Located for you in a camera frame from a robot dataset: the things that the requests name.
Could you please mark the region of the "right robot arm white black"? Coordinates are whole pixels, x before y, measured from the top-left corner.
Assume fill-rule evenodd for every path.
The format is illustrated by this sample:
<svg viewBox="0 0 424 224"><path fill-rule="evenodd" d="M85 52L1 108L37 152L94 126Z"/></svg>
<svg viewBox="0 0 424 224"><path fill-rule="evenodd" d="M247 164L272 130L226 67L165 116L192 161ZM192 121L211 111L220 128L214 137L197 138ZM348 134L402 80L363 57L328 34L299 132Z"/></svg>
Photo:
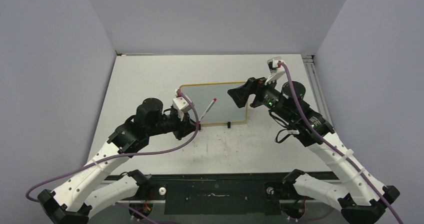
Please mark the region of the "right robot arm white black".
<svg viewBox="0 0 424 224"><path fill-rule="evenodd" d="M237 107L265 106L300 143L316 154L337 176L335 185L295 169L283 178L283 193L289 198L309 197L338 210L350 224L374 224L399 196L394 186L385 185L368 172L340 140L332 125L304 101L306 88L299 82L285 83L281 91L265 78L249 78L228 90Z"/></svg>

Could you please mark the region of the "yellow framed whiteboard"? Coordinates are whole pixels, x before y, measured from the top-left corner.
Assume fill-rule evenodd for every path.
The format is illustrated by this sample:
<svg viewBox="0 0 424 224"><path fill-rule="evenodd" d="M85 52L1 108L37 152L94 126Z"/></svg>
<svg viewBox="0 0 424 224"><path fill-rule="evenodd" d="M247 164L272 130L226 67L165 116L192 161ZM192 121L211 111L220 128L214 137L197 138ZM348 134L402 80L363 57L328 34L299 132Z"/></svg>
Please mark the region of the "yellow framed whiteboard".
<svg viewBox="0 0 424 224"><path fill-rule="evenodd" d="M179 87L194 104L201 125L244 123L247 107L238 108L228 90L242 86L243 82L184 84Z"/></svg>

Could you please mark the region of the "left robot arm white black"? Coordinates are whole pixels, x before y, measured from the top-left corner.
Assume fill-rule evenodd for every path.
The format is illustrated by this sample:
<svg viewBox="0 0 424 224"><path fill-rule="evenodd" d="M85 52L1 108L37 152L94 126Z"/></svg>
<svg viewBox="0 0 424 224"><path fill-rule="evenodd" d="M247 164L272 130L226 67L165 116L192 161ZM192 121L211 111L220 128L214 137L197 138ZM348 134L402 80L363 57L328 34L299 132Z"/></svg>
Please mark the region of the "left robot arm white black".
<svg viewBox="0 0 424 224"><path fill-rule="evenodd" d="M81 169L66 174L68 178L53 190L43 190L37 196L45 214L54 224L86 224L90 218L114 203L149 194L149 179L139 170L129 171L118 181L102 188L99 184L112 171L138 154L149 144L150 137L173 133L181 140L199 130L198 115L190 118L194 104L185 95L172 100L166 114L163 103L147 98L108 137L103 146Z"/></svg>

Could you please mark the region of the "white marker pen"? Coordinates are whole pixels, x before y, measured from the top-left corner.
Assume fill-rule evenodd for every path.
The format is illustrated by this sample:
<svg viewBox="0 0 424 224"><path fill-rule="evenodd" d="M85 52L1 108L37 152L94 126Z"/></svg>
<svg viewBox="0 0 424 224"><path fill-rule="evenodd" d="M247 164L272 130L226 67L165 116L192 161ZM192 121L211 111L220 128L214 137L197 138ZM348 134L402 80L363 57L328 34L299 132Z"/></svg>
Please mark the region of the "white marker pen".
<svg viewBox="0 0 424 224"><path fill-rule="evenodd" d="M210 109L213 107L214 104L215 104L215 102L214 102L214 100L212 100L211 103L206 108L206 110L201 115L201 117L199 118L199 122L207 115L207 113L210 111Z"/></svg>

